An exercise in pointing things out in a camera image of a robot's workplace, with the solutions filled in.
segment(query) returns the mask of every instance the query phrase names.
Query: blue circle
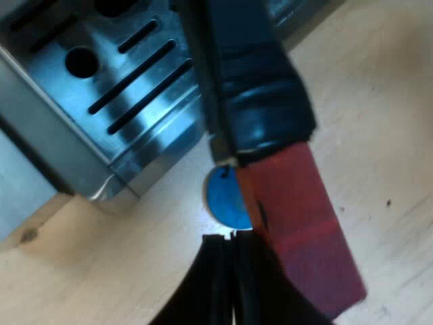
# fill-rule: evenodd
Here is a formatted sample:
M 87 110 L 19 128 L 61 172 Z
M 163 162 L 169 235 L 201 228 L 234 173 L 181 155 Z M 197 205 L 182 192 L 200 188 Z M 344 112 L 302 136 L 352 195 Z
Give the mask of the blue circle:
M 237 230 L 252 229 L 234 168 L 219 167 L 211 172 L 206 200 L 214 218 L 223 225 Z

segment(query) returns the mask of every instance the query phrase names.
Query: metal appliance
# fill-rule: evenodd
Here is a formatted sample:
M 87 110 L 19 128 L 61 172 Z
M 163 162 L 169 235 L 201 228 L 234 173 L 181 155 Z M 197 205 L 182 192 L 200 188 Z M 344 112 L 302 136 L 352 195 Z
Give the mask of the metal appliance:
M 306 22 L 317 24 L 329 12 L 323 9 L 340 2 L 267 6 L 293 44 L 311 27 Z M 46 201 L 79 194 L 124 211 L 204 134 L 193 64 L 170 0 L 2 0 L 0 44 L 0 142 L 14 143 L 54 191 Z M 14 164 L 7 155 L 0 166 Z M 5 193 L 14 191 L 0 186 L 0 202 L 8 204 Z M 2 207 L 17 218 L 9 230 L 43 201 L 21 214 Z

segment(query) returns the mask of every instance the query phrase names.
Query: round hole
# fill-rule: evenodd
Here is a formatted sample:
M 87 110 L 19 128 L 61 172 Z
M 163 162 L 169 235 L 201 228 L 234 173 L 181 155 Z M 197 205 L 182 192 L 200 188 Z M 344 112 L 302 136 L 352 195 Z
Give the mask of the round hole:
M 117 17 L 131 8 L 138 0 L 95 0 L 95 9 L 105 17 Z
M 92 77 L 99 68 L 96 55 L 85 47 L 77 47 L 71 50 L 66 56 L 66 68 L 77 78 Z

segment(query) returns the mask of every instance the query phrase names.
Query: wooden surface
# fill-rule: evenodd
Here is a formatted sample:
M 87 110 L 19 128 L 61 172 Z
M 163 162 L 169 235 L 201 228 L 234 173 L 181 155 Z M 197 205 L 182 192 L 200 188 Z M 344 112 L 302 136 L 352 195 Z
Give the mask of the wooden surface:
M 432 14 L 430 0 L 349 1 L 291 53 L 320 122 L 315 158 L 369 290 L 337 324 L 433 320 Z M 124 217 L 75 198 L 0 254 L 0 324 L 147 324 L 202 234 L 229 233 L 202 202 L 211 168 L 203 140 Z

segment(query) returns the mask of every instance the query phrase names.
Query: black plastic part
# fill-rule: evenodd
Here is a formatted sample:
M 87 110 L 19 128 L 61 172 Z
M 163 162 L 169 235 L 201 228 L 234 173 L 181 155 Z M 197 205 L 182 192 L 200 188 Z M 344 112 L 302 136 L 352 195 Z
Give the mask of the black plastic part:
M 254 232 L 204 236 L 190 271 L 151 325 L 330 325 L 287 280 Z
M 176 293 L 151 325 L 231 325 L 231 263 L 223 236 L 204 236 L 203 244 Z
M 209 131 L 241 165 L 308 141 L 308 94 L 261 0 L 177 0 Z

